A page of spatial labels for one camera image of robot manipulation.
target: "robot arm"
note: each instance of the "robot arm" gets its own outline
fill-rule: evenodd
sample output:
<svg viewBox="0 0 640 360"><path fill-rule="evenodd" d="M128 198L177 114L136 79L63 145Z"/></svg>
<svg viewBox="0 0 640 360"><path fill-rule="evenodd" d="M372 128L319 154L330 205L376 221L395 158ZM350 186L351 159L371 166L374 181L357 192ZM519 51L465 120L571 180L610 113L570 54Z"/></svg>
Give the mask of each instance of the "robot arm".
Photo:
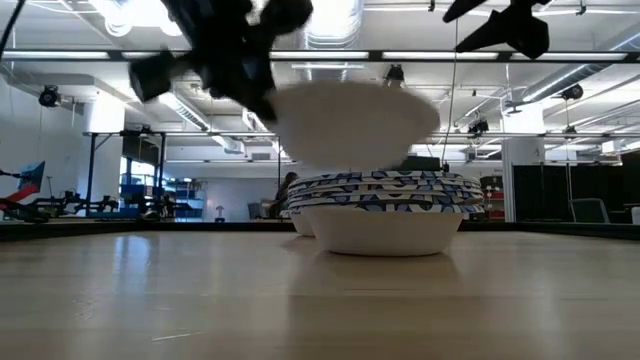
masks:
<svg viewBox="0 0 640 360"><path fill-rule="evenodd" d="M269 51L277 36L301 28L311 0L270 0L251 25L250 0L163 0L192 50L174 57L165 50L129 66L131 85L142 101L171 89L171 78L191 69L214 98L229 97L265 120L275 114L264 95L275 88Z"/></svg>

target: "white wall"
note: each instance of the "white wall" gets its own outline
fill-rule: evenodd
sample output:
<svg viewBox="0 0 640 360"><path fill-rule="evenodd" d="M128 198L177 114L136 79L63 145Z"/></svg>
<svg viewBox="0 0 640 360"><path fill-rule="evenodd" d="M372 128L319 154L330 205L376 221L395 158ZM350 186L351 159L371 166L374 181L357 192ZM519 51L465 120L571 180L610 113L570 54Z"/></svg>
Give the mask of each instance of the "white wall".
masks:
<svg viewBox="0 0 640 360"><path fill-rule="evenodd" d="M0 169L19 172L28 163L45 160L54 196L75 188L78 160L89 157L80 151L83 128L83 116L72 120L69 110L45 109L36 97L0 77ZM0 196L15 192L16 185L15 179L0 177ZM46 177L38 196L49 196Z"/></svg>
<svg viewBox="0 0 640 360"><path fill-rule="evenodd" d="M274 178L210 178L205 193L204 221L213 221L218 212L216 207L224 207L222 216L227 222L247 222L249 207L247 204L273 199L278 191Z"/></svg>

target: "table surface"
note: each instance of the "table surface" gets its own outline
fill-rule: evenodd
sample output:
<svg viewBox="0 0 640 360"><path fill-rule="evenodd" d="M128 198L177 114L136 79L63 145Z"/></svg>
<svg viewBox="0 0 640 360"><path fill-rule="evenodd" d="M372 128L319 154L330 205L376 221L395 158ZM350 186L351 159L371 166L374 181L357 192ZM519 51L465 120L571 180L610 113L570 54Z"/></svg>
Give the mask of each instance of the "table surface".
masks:
<svg viewBox="0 0 640 360"><path fill-rule="evenodd" d="M639 277L638 244L527 233L459 233L447 254L398 259L323 253L291 233L0 243L0 349L3 359L637 360Z"/></svg>

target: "chair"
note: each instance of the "chair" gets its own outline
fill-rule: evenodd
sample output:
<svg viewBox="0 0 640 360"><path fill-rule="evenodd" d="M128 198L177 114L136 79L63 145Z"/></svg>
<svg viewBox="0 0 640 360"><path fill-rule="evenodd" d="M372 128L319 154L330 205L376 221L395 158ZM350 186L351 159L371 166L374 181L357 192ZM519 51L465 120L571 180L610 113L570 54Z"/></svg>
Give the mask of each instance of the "chair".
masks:
<svg viewBox="0 0 640 360"><path fill-rule="evenodd" d="M598 198L573 199L570 202L573 222L609 224L604 202Z"/></svg>

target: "stacked bowls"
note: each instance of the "stacked bowls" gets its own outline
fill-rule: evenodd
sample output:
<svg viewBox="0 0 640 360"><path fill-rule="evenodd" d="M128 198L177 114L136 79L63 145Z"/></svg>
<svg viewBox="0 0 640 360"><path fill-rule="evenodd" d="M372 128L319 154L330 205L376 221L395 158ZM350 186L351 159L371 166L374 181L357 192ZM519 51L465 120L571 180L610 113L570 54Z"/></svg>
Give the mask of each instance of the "stacked bowls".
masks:
<svg viewBox="0 0 640 360"><path fill-rule="evenodd" d="M415 256L446 249L465 214L484 212L480 183L439 171L373 171L299 179L288 189L296 231L328 251Z"/></svg>

